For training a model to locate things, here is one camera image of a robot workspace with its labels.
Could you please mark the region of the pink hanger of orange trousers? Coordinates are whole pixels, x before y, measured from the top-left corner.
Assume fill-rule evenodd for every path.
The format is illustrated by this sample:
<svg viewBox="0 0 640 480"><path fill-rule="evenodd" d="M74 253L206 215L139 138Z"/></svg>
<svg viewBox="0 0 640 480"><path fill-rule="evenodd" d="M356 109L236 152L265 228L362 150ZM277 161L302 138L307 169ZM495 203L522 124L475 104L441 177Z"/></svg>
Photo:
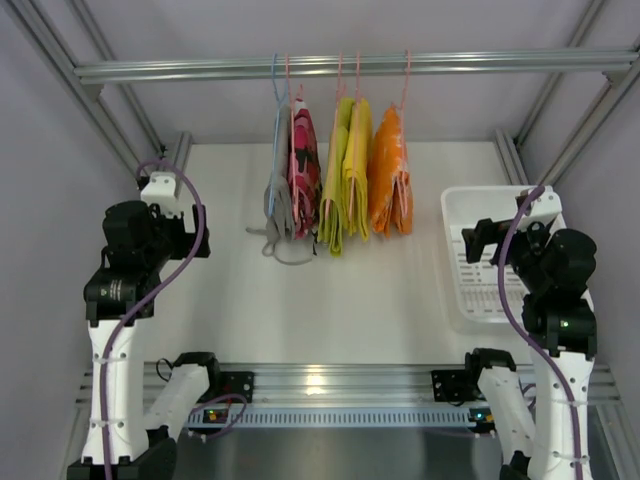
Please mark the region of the pink hanger of orange trousers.
<svg viewBox="0 0 640 480"><path fill-rule="evenodd" d="M406 185L406 175L408 173L408 154L406 147L406 133L405 133L405 111L406 111L406 100L408 95L409 88L409 79L411 74L411 62L412 62L412 54L409 49L405 51L406 56L406 67L404 70L404 86L401 95L401 103L400 103L400 113L399 113L399 126L400 126L400 151L401 151L401 164L400 170L396 177L396 192L398 193L398 205L400 210L399 221L396 223L396 226L402 225L403 222L408 217L408 200L409 195L407 191Z"/></svg>

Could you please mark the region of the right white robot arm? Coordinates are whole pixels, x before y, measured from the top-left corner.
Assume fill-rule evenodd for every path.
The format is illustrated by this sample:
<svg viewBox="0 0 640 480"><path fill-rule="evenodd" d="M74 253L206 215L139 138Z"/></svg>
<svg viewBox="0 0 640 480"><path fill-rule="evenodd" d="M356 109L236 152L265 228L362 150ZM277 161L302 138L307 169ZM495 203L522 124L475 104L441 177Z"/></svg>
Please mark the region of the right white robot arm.
<svg viewBox="0 0 640 480"><path fill-rule="evenodd" d="M588 479L586 403L597 325L584 294L596 268L596 244L580 231L553 231L540 221L514 234L510 225L482 219L463 229L462 238L468 263L479 262L493 245L491 264L510 266L527 289L514 326L531 349L536 409L529 410L505 350L467 353L468 385L489 404L504 460L500 478Z"/></svg>

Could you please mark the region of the orange trousers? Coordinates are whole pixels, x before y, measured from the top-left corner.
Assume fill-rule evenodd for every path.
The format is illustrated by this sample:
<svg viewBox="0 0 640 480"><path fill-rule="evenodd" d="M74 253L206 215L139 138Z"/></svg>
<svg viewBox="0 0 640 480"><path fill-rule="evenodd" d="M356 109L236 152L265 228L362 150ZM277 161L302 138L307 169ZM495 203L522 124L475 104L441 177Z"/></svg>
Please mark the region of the orange trousers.
<svg viewBox="0 0 640 480"><path fill-rule="evenodd" d="M373 140L367 167L368 212L375 233L391 237L391 226L402 235L413 230L413 192L408 154L398 108L385 112Z"/></svg>

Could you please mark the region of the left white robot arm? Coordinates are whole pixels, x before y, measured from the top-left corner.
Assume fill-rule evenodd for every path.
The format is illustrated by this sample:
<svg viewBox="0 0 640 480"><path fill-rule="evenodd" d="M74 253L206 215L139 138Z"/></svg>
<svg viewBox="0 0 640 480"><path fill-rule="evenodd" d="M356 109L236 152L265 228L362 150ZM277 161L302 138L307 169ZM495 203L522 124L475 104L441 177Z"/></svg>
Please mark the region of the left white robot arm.
<svg viewBox="0 0 640 480"><path fill-rule="evenodd" d="M177 441L188 416L221 389L222 374L212 352L186 352L172 362L169 380L150 409L144 407L144 334L155 298L173 280L160 277L170 260L182 272L211 250L206 209L192 207L195 230L183 215L159 205L125 201L109 207L102 222L106 244L100 265L84 287L92 345L91 414L79 460L69 479L170 479Z"/></svg>

